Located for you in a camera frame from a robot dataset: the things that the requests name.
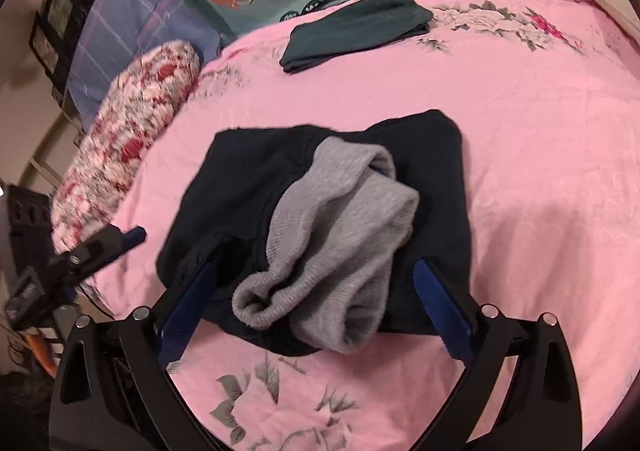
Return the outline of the cream white pillow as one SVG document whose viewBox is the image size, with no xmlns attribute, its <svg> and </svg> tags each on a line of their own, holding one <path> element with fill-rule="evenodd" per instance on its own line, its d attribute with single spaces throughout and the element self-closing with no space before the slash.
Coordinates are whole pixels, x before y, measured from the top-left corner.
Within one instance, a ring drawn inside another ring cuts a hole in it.
<svg viewBox="0 0 640 451">
<path fill-rule="evenodd" d="M 594 0 L 636 43 L 640 42 L 640 21 L 629 0 Z"/>
</svg>

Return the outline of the red floral pillow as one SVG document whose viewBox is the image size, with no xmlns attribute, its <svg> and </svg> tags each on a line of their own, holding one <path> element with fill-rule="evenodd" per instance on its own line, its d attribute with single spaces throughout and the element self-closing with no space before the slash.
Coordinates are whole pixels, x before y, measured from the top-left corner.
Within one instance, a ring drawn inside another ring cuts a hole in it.
<svg viewBox="0 0 640 451">
<path fill-rule="evenodd" d="M 172 40 L 114 78 L 52 197 L 55 252 L 74 249 L 111 222 L 146 152 L 186 102 L 200 70 L 194 47 Z"/>
</svg>

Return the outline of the blue plaid pillow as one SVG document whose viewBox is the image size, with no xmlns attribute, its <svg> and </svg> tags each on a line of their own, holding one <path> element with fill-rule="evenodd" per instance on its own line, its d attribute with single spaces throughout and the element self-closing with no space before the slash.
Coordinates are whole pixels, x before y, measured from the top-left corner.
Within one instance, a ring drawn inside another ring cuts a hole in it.
<svg viewBox="0 0 640 451">
<path fill-rule="evenodd" d="M 94 0 L 66 82 L 85 130 L 112 80 L 138 56 L 176 39 L 192 44 L 203 64 L 220 53 L 217 32 L 183 0 Z"/>
</svg>

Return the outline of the dark navy pants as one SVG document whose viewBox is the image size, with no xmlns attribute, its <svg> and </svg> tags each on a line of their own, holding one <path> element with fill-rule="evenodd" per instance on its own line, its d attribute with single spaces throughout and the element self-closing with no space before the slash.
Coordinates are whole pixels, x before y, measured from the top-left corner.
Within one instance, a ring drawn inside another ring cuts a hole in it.
<svg viewBox="0 0 640 451">
<path fill-rule="evenodd" d="M 288 357 L 353 353 L 375 333 L 434 330 L 425 260 L 467 289 L 462 136 L 431 110 L 362 131 L 218 132 L 156 262 L 167 287 L 213 266 L 205 318 Z"/>
</svg>

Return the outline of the folded dark green garment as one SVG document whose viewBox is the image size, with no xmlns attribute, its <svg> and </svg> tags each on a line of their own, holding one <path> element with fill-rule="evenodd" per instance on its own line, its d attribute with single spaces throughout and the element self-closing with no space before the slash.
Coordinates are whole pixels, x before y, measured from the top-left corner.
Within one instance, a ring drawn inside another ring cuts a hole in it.
<svg viewBox="0 0 640 451">
<path fill-rule="evenodd" d="M 296 26 L 280 67 L 296 74 L 338 56 L 382 48 L 428 33 L 432 19 L 433 12 L 416 0 L 360 0 Z"/>
</svg>

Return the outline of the pink floral bed sheet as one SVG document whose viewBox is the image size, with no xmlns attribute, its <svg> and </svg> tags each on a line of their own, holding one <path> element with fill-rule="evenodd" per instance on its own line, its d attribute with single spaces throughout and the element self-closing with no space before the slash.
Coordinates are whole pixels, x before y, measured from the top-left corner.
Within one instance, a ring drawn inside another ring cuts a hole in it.
<svg viewBox="0 0 640 451">
<path fill-rule="evenodd" d="M 115 222 L 146 242 L 94 281 L 117 318 L 172 281 L 162 247 L 208 148 L 246 128 L 398 133 L 425 165 L 431 263 L 507 315 L 550 311 L 570 346 L 582 437 L 639 371 L 639 49 L 590 0 L 416 0 L 431 31 L 289 75 L 292 24 L 203 68 L 145 155 Z M 461 367 L 434 336 L 379 333 L 358 353 L 292 359 L 203 322 L 171 377 L 239 450 L 405 450 Z"/>
</svg>

